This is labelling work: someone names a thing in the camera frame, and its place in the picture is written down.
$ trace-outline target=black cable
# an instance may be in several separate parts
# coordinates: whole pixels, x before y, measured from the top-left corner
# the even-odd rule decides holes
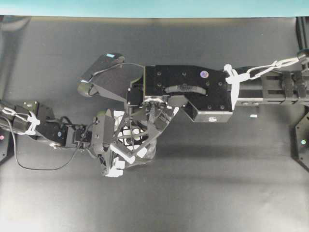
[[[89,79],[88,81],[82,80],[82,82],[84,82],[84,83],[90,83],[90,82],[92,81],[92,78],[94,78],[96,75],[101,74],[101,73],[104,73],[104,72],[106,72],[106,71],[109,71],[109,70],[111,70],[111,69],[113,69],[113,68],[116,68],[116,67],[118,67],[118,66],[121,66],[121,65],[133,65],[133,66],[137,66],[137,67],[140,67],[140,68],[143,68],[143,69],[145,68],[145,66],[143,66],[143,65],[141,65],[141,64],[137,64],[137,63],[131,63],[131,62],[119,63],[119,64],[115,64],[115,65],[113,65],[113,66],[110,66],[110,67],[108,67],[108,68],[106,68],[106,69],[102,69],[102,70],[98,70],[98,71],[94,72],[93,74],[91,74],[90,79]]]
[[[55,122],[58,123],[60,128],[62,128],[63,125],[65,126],[71,126],[73,130],[76,130],[76,124],[73,124],[71,120],[67,116],[62,116],[60,119],[49,119],[46,120],[46,122]]]
[[[11,131],[11,134],[12,134],[12,138],[13,138],[13,144],[14,144],[14,156],[15,156],[15,160],[16,160],[18,166],[20,166],[21,168],[24,168],[24,169],[35,170],[35,171],[55,171],[55,170],[59,170],[59,169],[65,167],[65,166],[67,166],[67,165],[73,160],[73,158],[76,156],[77,151],[81,148],[81,144],[82,144],[83,140],[85,139],[85,135],[86,135],[86,133],[88,132],[89,128],[90,128],[93,124],[95,124],[95,122],[93,122],[93,123],[89,124],[89,125],[86,127],[85,133],[84,133],[83,137],[81,138],[79,144],[77,145],[76,150],[73,152],[71,158],[70,158],[65,164],[63,164],[63,165],[61,165],[60,167],[57,167],[57,168],[39,169],[39,168],[30,168],[30,167],[26,167],[26,166],[22,165],[22,164],[19,162],[18,157],[17,157],[17,152],[16,152],[16,138],[15,138],[15,134],[14,134],[14,131],[13,131],[13,128],[12,128],[12,124],[11,124],[11,122],[9,121],[9,119],[7,119],[6,117],[3,117],[3,116],[0,116],[0,117],[2,117],[4,120],[6,120],[6,122],[8,123],[8,126],[9,126],[9,128],[10,128],[10,131]]]

